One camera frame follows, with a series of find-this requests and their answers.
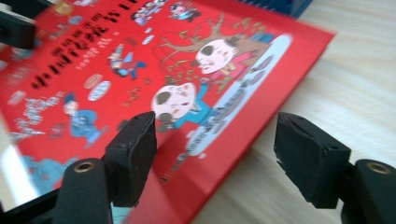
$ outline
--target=book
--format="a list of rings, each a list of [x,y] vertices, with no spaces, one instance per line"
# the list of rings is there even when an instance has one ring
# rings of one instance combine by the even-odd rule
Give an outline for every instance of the book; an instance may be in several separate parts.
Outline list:
[[[192,221],[333,37],[235,1],[61,0],[35,20],[35,49],[0,54],[9,137],[41,195],[154,111],[140,203],[113,214],[133,223]]]

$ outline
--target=blue cartoon figure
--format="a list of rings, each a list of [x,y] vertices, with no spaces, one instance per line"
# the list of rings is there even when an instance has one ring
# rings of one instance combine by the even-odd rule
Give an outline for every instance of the blue cartoon figure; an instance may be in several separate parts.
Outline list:
[[[195,18],[201,16],[201,12],[196,7],[193,7],[192,1],[189,0],[178,1],[171,5],[169,10],[171,11],[169,17],[180,21],[192,22]]]
[[[62,179],[67,166],[78,160],[77,157],[74,157],[61,164],[58,161],[50,159],[36,161],[31,156],[23,156],[22,158],[40,195],[52,191],[55,185]]]
[[[81,16],[73,16],[73,17],[69,17],[69,24],[71,25],[79,25],[79,23],[82,21],[82,17]]]
[[[167,85],[155,94],[151,108],[157,119],[162,123],[158,128],[160,133],[178,129],[186,122],[204,126],[208,132],[212,128],[209,119],[218,114],[217,109],[204,102],[208,90],[206,83],[201,83],[200,90],[196,90],[193,83],[182,85]]]
[[[70,133],[73,137],[84,137],[89,148],[107,130],[107,126],[99,131],[94,123],[97,119],[92,110],[78,110],[78,102],[73,93],[64,97],[64,113],[70,116]]]
[[[74,3],[74,5],[78,7],[93,7],[96,2],[98,2],[98,0],[78,0]]]
[[[35,39],[34,41],[35,48],[41,45],[41,40]],[[34,49],[18,49],[12,48],[12,59],[15,61],[28,59],[35,52]]]
[[[121,77],[130,75],[132,79],[137,77],[136,70],[138,68],[146,67],[145,63],[134,61],[134,54],[129,52],[124,59],[122,59],[123,44],[119,44],[116,50],[107,57],[110,62],[111,70]]]
[[[158,13],[165,5],[165,2],[167,2],[167,0],[154,0],[145,3],[145,5],[132,14],[132,20],[138,25],[146,25],[148,21],[152,19],[152,14]]]

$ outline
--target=blue object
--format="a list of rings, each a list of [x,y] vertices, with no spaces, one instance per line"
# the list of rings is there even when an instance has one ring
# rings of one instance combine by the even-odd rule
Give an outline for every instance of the blue object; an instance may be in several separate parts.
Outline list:
[[[262,7],[298,18],[311,4],[312,0],[237,0],[256,7]]]
[[[54,190],[54,185],[62,179],[66,167],[78,160],[74,157],[61,164],[50,159],[36,161],[30,156],[22,158],[40,196]]]
[[[274,37],[275,35],[272,34],[255,34],[251,37],[251,39],[257,42],[269,44],[274,39]]]

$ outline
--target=wooden table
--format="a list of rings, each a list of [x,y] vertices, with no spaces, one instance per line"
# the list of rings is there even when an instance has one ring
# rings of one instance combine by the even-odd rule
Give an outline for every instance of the wooden table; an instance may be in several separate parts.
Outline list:
[[[396,1],[315,0],[299,21],[337,35],[280,111],[350,147],[352,163],[396,167]],[[194,223],[341,223],[342,202],[315,209],[277,165],[275,131],[276,118]]]

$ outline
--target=cartoon tree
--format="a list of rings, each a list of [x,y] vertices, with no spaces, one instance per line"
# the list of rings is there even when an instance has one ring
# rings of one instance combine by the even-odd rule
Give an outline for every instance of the cartoon tree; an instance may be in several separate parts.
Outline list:
[[[164,57],[160,59],[161,66],[165,67],[164,72],[165,76],[169,79],[168,81],[175,83],[182,81],[183,78],[188,81],[199,78],[201,72],[196,69],[194,55],[210,41],[234,38],[238,47],[235,57],[249,51],[254,51],[255,56],[244,61],[247,66],[253,65],[270,46],[268,43],[251,38],[253,35],[263,34],[265,32],[265,27],[260,22],[253,23],[251,18],[230,24],[229,21],[224,20],[224,14],[220,13],[217,22],[208,20],[205,23],[209,25],[209,29],[203,28],[204,24],[199,24],[196,26],[193,34],[190,31],[178,33],[178,40],[174,38],[171,40],[164,35],[161,37],[162,43],[159,44],[158,48],[168,48]]]

